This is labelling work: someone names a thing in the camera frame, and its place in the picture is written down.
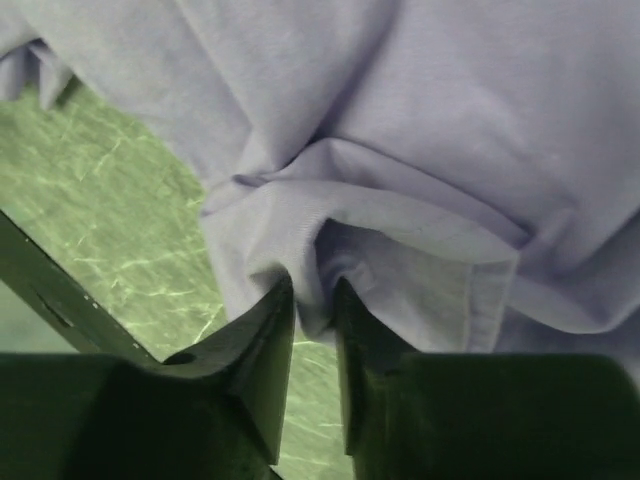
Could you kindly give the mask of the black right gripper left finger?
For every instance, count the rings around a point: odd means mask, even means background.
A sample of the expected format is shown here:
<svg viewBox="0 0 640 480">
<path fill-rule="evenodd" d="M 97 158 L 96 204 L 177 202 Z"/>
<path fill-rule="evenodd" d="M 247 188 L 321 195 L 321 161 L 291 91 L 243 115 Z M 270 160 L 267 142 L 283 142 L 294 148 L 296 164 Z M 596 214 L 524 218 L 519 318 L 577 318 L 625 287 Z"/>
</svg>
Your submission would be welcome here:
<svg viewBox="0 0 640 480">
<path fill-rule="evenodd" d="M 5 479 L 271 479 L 294 330 L 280 280 L 254 307 L 167 360 L 1 358 Z"/>
</svg>

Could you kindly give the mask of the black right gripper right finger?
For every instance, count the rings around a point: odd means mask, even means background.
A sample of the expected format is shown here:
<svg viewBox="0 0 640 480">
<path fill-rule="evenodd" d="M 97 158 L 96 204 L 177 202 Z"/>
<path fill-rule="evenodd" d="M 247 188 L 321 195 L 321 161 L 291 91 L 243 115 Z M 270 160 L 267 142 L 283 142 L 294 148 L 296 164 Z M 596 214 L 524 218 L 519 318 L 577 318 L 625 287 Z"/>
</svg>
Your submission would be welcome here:
<svg viewBox="0 0 640 480">
<path fill-rule="evenodd" d="M 345 451 L 359 479 L 635 479 L 639 395 L 593 355 L 422 353 L 340 280 Z"/>
</svg>

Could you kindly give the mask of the purple t-shirt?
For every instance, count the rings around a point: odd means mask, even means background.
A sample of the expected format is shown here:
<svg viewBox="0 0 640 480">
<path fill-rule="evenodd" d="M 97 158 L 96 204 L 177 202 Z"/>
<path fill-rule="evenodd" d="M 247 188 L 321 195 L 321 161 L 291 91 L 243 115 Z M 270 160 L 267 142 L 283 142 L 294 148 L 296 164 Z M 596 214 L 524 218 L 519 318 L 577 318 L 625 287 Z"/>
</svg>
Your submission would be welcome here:
<svg viewBox="0 0 640 480">
<path fill-rule="evenodd" d="M 635 1 L 5 1 L 1 95 L 70 76 L 205 190 L 230 318 L 339 278 L 423 351 L 639 313 Z"/>
</svg>

